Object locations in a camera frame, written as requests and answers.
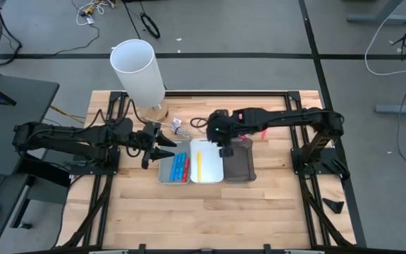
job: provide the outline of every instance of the gray desk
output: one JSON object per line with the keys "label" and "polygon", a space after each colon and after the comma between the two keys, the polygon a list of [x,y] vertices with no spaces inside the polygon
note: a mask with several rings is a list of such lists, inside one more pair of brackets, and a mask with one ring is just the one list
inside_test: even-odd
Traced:
{"label": "gray desk", "polygon": [[17,102],[14,107],[0,105],[0,237],[29,179],[17,172],[20,158],[11,144],[13,126],[41,122],[58,88],[57,83],[0,76],[0,91]]}

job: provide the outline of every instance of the concrete floor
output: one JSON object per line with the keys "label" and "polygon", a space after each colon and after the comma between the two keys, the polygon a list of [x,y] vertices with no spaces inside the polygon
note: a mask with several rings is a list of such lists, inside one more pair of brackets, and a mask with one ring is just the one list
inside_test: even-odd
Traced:
{"label": "concrete floor", "polygon": [[[385,2],[307,0],[319,53],[363,54],[378,26],[346,23],[347,12],[373,13]],[[140,12],[137,3],[128,6]],[[144,7],[163,37],[156,40],[144,31],[140,32],[141,37],[158,53],[311,53],[297,1],[168,0],[146,1]],[[396,13],[406,14],[406,1]],[[11,0],[4,6],[3,16],[9,30],[23,42],[24,54],[54,53],[84,45],[95,34],[93,29],[75,24],[75,9],[69,0]],[[88,48],[73,53],[109,53],[119,42],[136,38],[122,6],[107,8],[103,16],[97,14],[94,19],[101,37]],[[139,29],[143,28],[139,20],[135,22]],[[370,53],[396,54],[397,47],[390,46],[389,41],[404,32],[405,26],[384,27]],[[4,38],[0,53],[11,53]],[[319,90],[310,59],[158,62],[169,89]],[[333,106],[346,119],[343,144],[367,245],[406,250],[406,163],[395,144],[396,117],[373,111],[375,104],[400,103],[406,89],[406,73],[374,76],[360,60],[323,60],[322,66]],[[370,61],[370,66],[375,71],[396,71],[406,69],[406,61]],[[83,116],[92,90],[121,89],[108,59],[15,60],[1,67],[0,73],[58,82],[61,87],[54,104]],[[75,125],[56,112],[49,112],[47,118]],[[406,155],[406,116],[401,119],[400,142]],[[59,230],[60,211],[60,205],[32,202],[24,220],[33,222],[35,227],[29,231],[6,231],[0,253],[51,247]]]}

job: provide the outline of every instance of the gray tray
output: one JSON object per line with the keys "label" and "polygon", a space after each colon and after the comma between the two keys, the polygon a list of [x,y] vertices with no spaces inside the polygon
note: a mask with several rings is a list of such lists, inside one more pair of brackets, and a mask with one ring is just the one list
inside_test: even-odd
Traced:
{"label": "gray tray", "polygon": [[[165,151],[174,152],[176,155],[180,154],[181,152],[185,152],[187,157],[190,159],[190,142],[188,140],[172,140],[172,141],[176,143],[177,147],[160,147],[160,148]],[[159,160],[159,174],[158,174],[159,183],[166,185],[179,185],[189,183],[190,163],[185,183],[183,183],[182,179],[170,181],[170,173],[172,171],[173,158],[174,157],[169,157]]]}

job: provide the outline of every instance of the wooden base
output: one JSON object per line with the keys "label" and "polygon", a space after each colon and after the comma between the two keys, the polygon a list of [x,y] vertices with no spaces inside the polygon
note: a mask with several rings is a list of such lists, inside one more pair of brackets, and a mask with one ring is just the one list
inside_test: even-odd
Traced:
{"label": "wooden base", "polygon": [[[98,109],[106,112],[109,94],[110,91],[93,92],[87,124]],[[300,94],[303,107],[321,107],[317,91],[301,91]],[[285,110],[282,97],[189,96],[167,97],[166,101],[169,114],[163,122],[171,122],[175,117],[181,119],[193,138],[205,134],[204,130],[190,127],[190,119],[208,117],[216,109],[230,112],[245,107]],[[143,128],[132,110],[128,117],[133,120],[134,131]],[[100,118],[97,123],[103,124]],[[179,139],[169,128],[162,131],[170,139]],[[312,128],[308,128],[308,132],[312,138]],[[300,130],[297,133],[302,145]],[[120,168],[112,184],[103,247],[137,249],[139,244],[146,243],[148,249],[262,249],[263,244],[270,243],[272,248],[308,248],[302,194],[290,157],[289,128],[270,128],[263,140],[261,133],[250,138],[257,180],[239,184],[163,186],[158,182],[158,161],[151,162],[148,170],[144,170],[140,166],[142,156],[130,158],[122,148]],[[70,189],[59,245],[70,238],[86,216],[93,179],[93,176],[84,176]],[[318,180],[323,198],[345,201],[337,176],[319,175]],[[341,214],[335,214],[326,205],[324,210],[344,237],[354,243],[348,208],[344,207]],[[314,212],[312,216],[318,243],[322,243],[319,221]],[[95,243],[98,224],[99,219],[96,219],[91,243]]]}
{"label": "wooden base", "polygon": [[163,121],[168,115],[167,102],[163,100],[157,107],[140,107],[137,109],[137,113],[141,119]]}

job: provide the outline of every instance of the red marker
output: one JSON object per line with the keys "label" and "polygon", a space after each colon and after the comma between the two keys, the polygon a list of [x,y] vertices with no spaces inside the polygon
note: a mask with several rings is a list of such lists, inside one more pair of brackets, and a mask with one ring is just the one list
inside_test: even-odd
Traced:
{"label": "red marker", "polygon": [[186,158],[186,162],[184,164],[184,174],[183,174],[183,183],[187,181],[187,173],[189,172],[189,157]]}

